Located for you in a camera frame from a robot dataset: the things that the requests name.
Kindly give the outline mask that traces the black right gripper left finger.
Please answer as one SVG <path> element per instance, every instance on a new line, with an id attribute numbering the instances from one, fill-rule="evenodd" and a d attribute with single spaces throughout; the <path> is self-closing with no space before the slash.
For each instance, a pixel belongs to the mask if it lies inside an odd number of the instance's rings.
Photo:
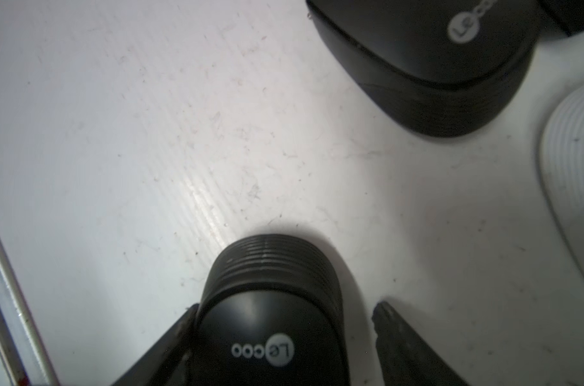
<path id="1" fill-rule="evenodd" d="M 189 307 L 113 385 L 191 385 L 190 364 L 198 309 L 199 304 Z"/>

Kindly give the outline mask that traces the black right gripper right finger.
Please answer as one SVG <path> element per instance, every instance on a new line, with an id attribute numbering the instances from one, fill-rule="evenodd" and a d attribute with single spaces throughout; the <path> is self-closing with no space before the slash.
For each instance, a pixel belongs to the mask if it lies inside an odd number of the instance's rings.
<path id="1" fill-rule="evenodd" d="M 376 305 L 372 322 L 386 385 L 467 386 L 388 302 Z"/>

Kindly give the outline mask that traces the white mouse top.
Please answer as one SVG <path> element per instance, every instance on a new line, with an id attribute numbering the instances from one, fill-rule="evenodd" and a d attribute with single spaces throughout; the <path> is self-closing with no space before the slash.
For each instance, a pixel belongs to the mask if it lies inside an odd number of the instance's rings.
<path id="1" fill-rule="evenodd" d="M 584 85 L 550 115 L 538 145 L 543 191 L 584 277 Z"/>

